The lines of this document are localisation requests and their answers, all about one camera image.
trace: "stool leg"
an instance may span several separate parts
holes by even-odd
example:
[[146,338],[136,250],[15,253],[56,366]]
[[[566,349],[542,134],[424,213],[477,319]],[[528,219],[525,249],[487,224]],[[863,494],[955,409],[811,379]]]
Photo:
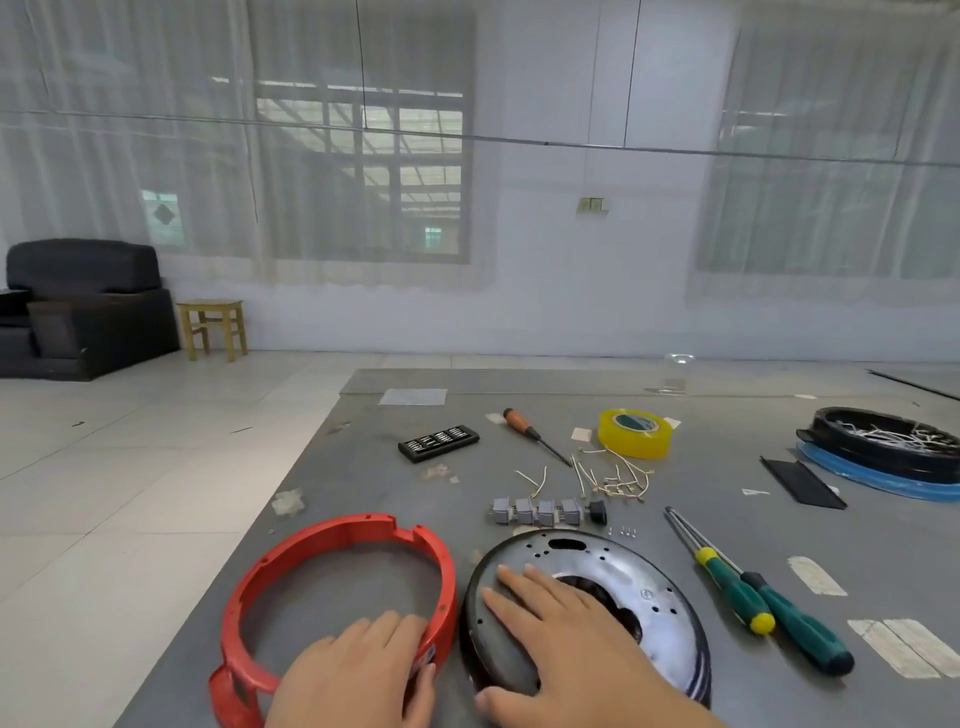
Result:
[[190,312],[182,308],[180,310],[180,325],[183,327],[183,345],[186,347],[186,355],[190,361],[197,360],[197,349],[193,345],[193,324],[190,323]]
[[200,316],[200,323],[203,328],[200,329],[200,339],[204,342],[204,353],[207,356],[210,356],[210,333],[206,330],[206,313],[204,311],[199,311],[198,316]]
[[247,351],[247,326],[243,321],[243,308],[241,306],[237,306],[237,333],[240,334],[240,351],[246,356],[250,352]]
[[227,344],[227,361],[233,361],[233,319],[230,318],[227,311],[224,311],[223,321],[224,341]]

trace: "floor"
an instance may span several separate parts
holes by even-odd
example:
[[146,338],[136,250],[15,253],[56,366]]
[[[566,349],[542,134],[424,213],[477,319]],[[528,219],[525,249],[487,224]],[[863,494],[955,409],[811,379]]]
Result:
[[[703,364],[730,393],[889,384],[855,364]],[[372,367],[662,373],[634,359],[252,352],[172,354],[91,383],[0,380],[0,725],[112,725],[340,388]]]

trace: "hand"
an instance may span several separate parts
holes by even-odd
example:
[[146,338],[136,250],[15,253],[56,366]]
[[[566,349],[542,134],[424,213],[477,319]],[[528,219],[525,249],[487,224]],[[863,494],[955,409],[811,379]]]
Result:
[[420,671],[403,714],[425,628],[425,619],[387,612],[373,624],[360,619],[340,637],[311,644],[280,681],[266,728],[427,728],[435,665]]
[[527,566],[497,576],[526,609],[491,589],[484,602],[527,650],[536,697],[487,688],[477,707],[503,728],[722,728],[664,680],[634,638],[596,599]]

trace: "black round container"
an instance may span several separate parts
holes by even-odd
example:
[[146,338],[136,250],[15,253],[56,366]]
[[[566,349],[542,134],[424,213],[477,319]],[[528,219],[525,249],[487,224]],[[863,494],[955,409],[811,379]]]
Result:
[[[926,451],[913,450],[869,440],[849,431],[841,423],[858,429],[877,427],[900,434],[924,432],[939,436],[939,440]],[[869,409],[825,407],[817,410],[808,429],[797,430],[797,436],[804,442],[881,473],[928,483],[960,482],[960,439],[914,420]]]
[[508,594],[496,579],[505,564],[521,571],[536,566],[593,595],[613,614],[678,690],[709,707],[710,655],[696,613],[662,571],[620,544],[589,533],[543,529],[496,546],[470,578],[460,611],[460,648],[479,691],[494,685],[534,695],[537,668],[523,647],[483,603],[480,590]]

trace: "green handle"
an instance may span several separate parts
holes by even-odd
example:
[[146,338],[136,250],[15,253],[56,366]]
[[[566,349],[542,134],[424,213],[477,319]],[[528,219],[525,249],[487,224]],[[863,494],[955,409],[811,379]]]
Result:
[[770,587],[760,574],[748,572],[740,578],[759,592],[777,618],[777,624],[817,668],[835,677],[852,672],[853,655],[821,621],[797,609],[789,599]]
[[712,548],[700,549],[696,558],[704,569],[709,571],[713,581],[720,587],[724,600],[751,632],[768,635],[773,631],[777,623],[763,597],[749,584],[741,581],[737,572],[717,556]]

